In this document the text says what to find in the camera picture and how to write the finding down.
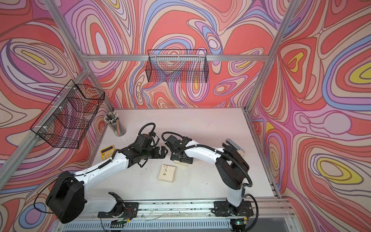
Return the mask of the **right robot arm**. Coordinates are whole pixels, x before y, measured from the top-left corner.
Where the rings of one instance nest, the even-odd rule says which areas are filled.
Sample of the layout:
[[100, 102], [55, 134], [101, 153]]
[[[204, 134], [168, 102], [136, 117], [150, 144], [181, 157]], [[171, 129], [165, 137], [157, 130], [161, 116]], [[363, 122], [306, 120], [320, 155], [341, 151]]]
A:
[[177, 133], [167, 131], [161, 139], [171, 152], [171, 160], [192, 164], [194, 159], [215, 165], [217, 171], [228, 187], [226, 201], [215, 201], [212, 213], [217, 217], [252, 216], [254, 213], [250, 202], [244, 200], [245, 188], [253, 186], [248, 174], [250, 169], [240, 155], [240, 147], [231, 141], [223, 143], [222, 148], [213, 148]]

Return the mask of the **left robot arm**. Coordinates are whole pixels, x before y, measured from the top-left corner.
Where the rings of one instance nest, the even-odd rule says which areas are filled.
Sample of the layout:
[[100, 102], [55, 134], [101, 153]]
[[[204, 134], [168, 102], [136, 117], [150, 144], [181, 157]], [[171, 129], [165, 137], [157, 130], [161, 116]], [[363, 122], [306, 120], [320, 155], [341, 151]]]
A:
[[60, 174], [52, 187], [46, 205], [63, 224], [67, 224], [83, 214], [101, 213], [117, 218], [123, 215], [126, 207], [123, 199], [115, 192], [102, 197], [90, 197], [88, 192], [100, 182], [126, 170], [141, 161], [164, 159], [168, 154], [165, 146], [159, 147], [154, 134], [138, 135], [129, 146], [116, 149], [112, 156], [90, 168]]

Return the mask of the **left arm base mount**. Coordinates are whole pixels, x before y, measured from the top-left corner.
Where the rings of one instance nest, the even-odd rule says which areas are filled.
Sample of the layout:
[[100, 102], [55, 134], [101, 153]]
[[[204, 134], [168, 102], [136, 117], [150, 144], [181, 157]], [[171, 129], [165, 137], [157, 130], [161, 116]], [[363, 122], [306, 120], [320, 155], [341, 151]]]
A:
[[98, 218], [133, 219], [137, 217], [138, 208], [138, 202], [117, 203], [110, 212], [99, 212]]

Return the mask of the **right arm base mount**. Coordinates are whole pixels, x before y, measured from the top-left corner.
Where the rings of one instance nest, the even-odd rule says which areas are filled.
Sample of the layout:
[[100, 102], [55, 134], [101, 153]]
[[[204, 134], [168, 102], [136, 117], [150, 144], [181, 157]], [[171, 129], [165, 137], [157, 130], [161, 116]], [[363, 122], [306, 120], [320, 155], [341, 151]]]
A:
[[215, 201], [211, 213], [217, 217], [239, 216], [249, 218], [254, 215], [250, 201], [242, 201], [239, 206], [233, 206], [228, 201]]

